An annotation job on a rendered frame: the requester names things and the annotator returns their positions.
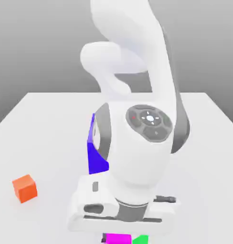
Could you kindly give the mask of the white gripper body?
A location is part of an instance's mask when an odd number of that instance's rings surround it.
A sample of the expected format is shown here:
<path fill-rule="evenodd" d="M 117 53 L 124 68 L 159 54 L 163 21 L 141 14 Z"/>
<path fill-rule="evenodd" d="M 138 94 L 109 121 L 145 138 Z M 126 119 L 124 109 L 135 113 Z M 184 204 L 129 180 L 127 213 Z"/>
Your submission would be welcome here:
<path fill-rule="evenodd" d="M 172 207 L 69 207 L 67 227 L 73 232 L 170 232 Z"/>

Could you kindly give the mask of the small magenta cube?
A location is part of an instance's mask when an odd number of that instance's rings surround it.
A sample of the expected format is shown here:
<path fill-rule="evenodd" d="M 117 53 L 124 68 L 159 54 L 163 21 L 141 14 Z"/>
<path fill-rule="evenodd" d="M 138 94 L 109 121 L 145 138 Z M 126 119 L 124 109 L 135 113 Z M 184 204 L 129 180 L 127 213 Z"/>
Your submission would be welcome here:
<path fill-rule="evenodd" d="M 103 234 L 101 243 L 105 244 L 132 244 L 130 234 Z"/>

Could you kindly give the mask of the small green cube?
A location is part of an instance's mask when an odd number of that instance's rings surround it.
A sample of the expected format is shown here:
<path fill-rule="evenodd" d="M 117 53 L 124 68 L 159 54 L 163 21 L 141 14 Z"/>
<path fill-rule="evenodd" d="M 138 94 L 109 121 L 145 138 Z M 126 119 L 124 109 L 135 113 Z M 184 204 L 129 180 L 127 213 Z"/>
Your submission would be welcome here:
<path fill-rule="evenodd" d="M 148 235 L 139 235 L 132 240 L 132 244 L 148 244 Z"/>

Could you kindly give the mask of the small orange cube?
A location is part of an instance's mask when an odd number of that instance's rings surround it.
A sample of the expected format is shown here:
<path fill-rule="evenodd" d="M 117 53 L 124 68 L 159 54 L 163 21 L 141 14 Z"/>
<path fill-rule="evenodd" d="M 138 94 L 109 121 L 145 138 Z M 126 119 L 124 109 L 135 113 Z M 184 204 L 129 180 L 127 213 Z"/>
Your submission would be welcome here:
<path fill-rule="evenodd" d="M 12 181 L 12 184 L 20 203 L 24 203 L 38 195 L 36 182 L 29 174 Z"/>

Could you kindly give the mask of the large blue box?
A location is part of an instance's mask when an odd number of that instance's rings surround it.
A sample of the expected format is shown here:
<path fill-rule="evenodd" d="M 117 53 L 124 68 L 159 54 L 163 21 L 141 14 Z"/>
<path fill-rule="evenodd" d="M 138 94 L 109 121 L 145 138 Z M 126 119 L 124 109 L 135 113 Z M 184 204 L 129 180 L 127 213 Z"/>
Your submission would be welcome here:
<path fill-rule="evenodd" d="M 99 154 L 93 144 L 93 127 L 95 122 L 95 113 L 92 114 L 89 134 L 87 138 L 87 155 L 89 174 L 106 172 L 109 170 L 109 163 Z"/>

